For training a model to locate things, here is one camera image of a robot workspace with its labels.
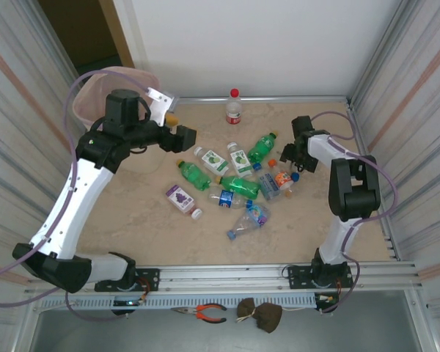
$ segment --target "gray floor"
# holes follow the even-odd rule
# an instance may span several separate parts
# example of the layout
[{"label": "gray floor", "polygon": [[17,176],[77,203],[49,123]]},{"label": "gray floor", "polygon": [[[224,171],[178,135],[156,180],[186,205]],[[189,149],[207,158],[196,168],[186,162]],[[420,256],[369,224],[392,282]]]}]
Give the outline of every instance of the gray floor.
[{"label": "gray floor", "polygon": [[215,316],[228,321],[213,325],[192,315],[145,310],[128,320],[87,323],[67,311],[49,311],[40,317],[32,351],[420,351],[402,292],[354,293],[334,316],[312,309],[283,312],[272,334],[251,318],[235,323],[233,309]]}]

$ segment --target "water bottle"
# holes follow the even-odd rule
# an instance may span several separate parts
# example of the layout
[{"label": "water bottle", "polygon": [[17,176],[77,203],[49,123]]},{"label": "water bottle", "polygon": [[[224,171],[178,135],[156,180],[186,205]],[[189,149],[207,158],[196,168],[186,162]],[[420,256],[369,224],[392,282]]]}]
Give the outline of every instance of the water bottle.
[{"label": "water bottle", "polygon": [[228,171],[228,161],[212,150],[197,147],[194,155],[201,160],[207,170],[217,176],[223,176]]},{"label": "water bottle", "polygon": [[193,163],[186,163],[183,159],[176,161],[177,167],[181,170],[181,175],[194,185],[199,191],[204,191],[210,187],[212,180]]},{"label": "water bottle", "polygon": [[272,175],[274,176],[274,181],[276,182],[280,190],[284,192],[284,195],[287,198],[290,198],[293,194],[292,186],[294,184],[292,176],[289,175],[289,173],[284,168],[279,168],[275,159],[269,160],[268,165],[271,168]]},{"label": "water bottle", "polygon": [[252,200],[246,199],[239,194],[225,191],[219,187],[210,187],[208,200],[224,208],[240,209],[252,206]]},{"label": "water bottle", "polygon": [[252,175],[252,166],[249,163],[248,158],[244,150],[238,146],[235,142],[231,142],[227,145],[228,152],[232,159],[232,164],[235,167],[238,177],[246,177]]},{"label": "water bottle", "polygon": [[261,192],[265,200],[272,200],[280,195],[280,189],[274,181],[272,174],[263,169],[261,164],[255,163],[253,166],[257,175],[257,181],[261,187]]},{"label": "water bottle", "polygon": [[218,176],[215,179],[215,182],[222,185],[227,191],[241,194],[242,196],[253,200],[257,198],[260,188],[257,183],[236,176]]},{"label": "water bottle", "polygon": [[243,106],[241,105],[240,91],[236,88],[230,91],[230,97],[227,101],[227,122],[232,125],[236,125],[241,121],[241,112],[243,112]]},{"label": "water bottle", "polygon": [[178,185],[171,187],[167,191],[166,196],[177,209],[181,210],[181,212],[185,215],[190,215],[194,220],[197,220],[202,215],[202,210],[196,206],[194,198],[189,196]]},{"label": "water bottle", "polygon": [[248,159],[253,163],[260,163],[274,148],[274,143],[279,132],[272,131],[267,136],[262,136],[256,145],[248,152]]},{"label": "water bottle", "polygon": [[230,240],[234,240],[239,235],[254,231],[262,227],[271,217],[271,212],[264,205],[254,204],[244,212],[235,226],[227,232]]}]

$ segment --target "marble floor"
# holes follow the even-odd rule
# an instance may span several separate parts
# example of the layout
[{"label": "marble floor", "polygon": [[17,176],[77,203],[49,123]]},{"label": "marble floor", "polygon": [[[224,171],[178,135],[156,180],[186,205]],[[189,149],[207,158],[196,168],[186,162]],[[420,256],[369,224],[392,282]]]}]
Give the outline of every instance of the marble floor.
[{"label": "marble floor", "polygon": [[[224,158],[229,142],[249,150],[262,135],[278,130],[276,146],[270,154],[270,158],[278,158],[282,148],[293,141],[290,121],[326,110],[345,113],[345,106],[245,104],[239,125],[226,123],[223,105],[178,106],[176,115],[181,125],[197,129],[196,146],[211,148]],[[351,134],[348,122],[338,116],[322,116],[314,126],[331,133]],[[356,151],[353,142],[342,144]],[[119,252],[135,259],[138,265],[298,263],[312,259],[331,221],[327,200],[329,170],[324,165],[318,165],[314,174],[301,175],[292,199],[270,205],[271,219],[264,228],[231,241],[226,231],[242,210],[223,209],[207,202],[206,191],[196,190],[181,177],[175,161],[195,161],[193,151],[191,148],[181,154],[166,154],[152,146],[145,154],[132,155],[98,199],[80,237],[78,251]],[[164,193],[174,184],[195,198],[204,211],[201,219],[184,216],[168,202]],[[380,224],[375,221],[362,225],[349,252],[358,260],[388,260]]]}]

